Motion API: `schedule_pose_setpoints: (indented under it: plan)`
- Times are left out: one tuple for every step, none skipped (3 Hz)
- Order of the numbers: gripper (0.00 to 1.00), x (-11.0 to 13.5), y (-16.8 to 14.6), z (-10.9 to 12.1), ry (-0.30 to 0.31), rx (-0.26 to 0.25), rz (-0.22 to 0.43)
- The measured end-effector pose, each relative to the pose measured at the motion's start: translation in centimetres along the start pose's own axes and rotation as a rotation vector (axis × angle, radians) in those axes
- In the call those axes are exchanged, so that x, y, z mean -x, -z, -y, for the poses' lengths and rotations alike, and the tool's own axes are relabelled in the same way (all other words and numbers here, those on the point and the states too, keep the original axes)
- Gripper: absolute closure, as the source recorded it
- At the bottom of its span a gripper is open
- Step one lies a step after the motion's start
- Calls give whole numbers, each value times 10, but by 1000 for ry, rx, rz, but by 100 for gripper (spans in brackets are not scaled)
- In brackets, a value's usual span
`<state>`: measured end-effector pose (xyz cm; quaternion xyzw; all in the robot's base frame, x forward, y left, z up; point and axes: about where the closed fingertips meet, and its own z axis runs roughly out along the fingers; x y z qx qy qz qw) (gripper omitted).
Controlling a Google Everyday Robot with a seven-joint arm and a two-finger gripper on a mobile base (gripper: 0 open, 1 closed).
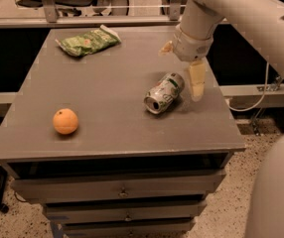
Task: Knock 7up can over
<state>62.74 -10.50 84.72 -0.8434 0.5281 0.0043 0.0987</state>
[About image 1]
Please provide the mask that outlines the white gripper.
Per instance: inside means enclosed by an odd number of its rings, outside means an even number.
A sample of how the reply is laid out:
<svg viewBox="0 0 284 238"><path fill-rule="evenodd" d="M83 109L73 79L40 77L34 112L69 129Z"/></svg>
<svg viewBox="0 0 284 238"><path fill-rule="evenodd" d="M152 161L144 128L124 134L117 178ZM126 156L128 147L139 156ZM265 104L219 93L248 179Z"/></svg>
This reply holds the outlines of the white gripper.
<svg viewBox="0 0 284 238"><path fill-rule="evenodd" d="M188 72L194 101L200 101L204 95L206 65L200 59L208 54L212 43L213 37L205 40L191 38L182 31L181 25L178 25L173 41L168 41L159 51L160 56L173 52L180 61L192 62Z"/></svg>

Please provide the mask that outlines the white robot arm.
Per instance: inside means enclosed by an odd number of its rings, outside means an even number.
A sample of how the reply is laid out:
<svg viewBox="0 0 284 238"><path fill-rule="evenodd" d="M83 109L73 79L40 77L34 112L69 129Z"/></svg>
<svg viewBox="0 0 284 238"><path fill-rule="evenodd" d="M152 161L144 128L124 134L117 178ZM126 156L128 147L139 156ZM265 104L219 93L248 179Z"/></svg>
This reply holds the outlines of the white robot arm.
<svg viewBox="0 0 284 238"><path fill-rule="evenodd" d="M173 37L173 52L182 61L203 58L223 19L284 79L284 3L278 0L188 0ZM284 135L259 168L245 238L284 238Z"/></svg>

